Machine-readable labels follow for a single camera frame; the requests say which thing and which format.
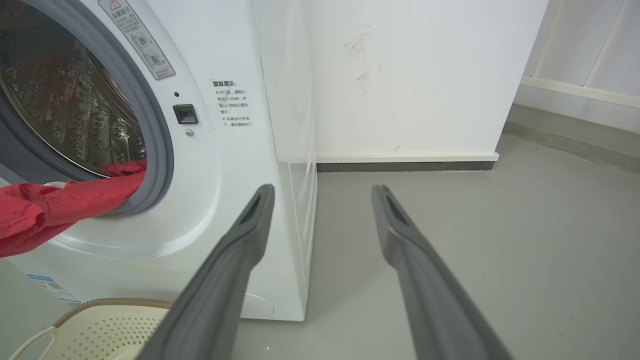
floor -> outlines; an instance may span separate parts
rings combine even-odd
[[[489,172],[320,174],[307,319],[242,320],[233,358],[415,359],[374,184],[391,188],[516,359],[637,358],[640,176],[512,136],[497,152]],[[0,323],[15,323],[2,326],[0,358],[66,311],[10,267],[0,261]],[[23,304],[25,292],[43,298]]]

red garment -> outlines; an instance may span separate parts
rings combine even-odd
[[[64,189],[37,184],[0,188],[0,258],[31,251],[76,222],[108,213],[140,187],[146,160],[107,165],[111,177],[69,181]]]

white washing machine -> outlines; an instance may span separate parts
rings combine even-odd
[[[303,320],[317,197],[307,4],[18,0],[0,19],[0,177],[140,189],[10,261],[63,301],[174,300],[262,184],[269,242],[243,316]]]

frosted glass panel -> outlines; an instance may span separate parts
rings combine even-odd
[[[622,0],[566,0],[540,69],[540,78],[583,85]]]
[[[540,59],[540,53],[542,53],[542,48],[545,45],[547,35],[549,34],[549,29],[551,28],[551,20],[553,20],[554,18],[556,6],[558,5],[559,1],[560,0],[549,0],[549,5],[547,5],[547,10],[545,11],[545,17],[542,19],[542,24],[540,25],[540,30],[538,31],[538,37],[536,37],[536,42],[533,43],[533,49],[531,49],[527,67],[524,69],[524,76],[533,76],[533,74],[536,72],[538,59]]]
[[[631,0],[590,87],[640,97],[639,39],[640,1]]]

red warning triangle symbol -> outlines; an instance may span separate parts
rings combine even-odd
[[[122,7],[117,0],[109,0],[109,4],[111,5],[111,11],[117,10]]]

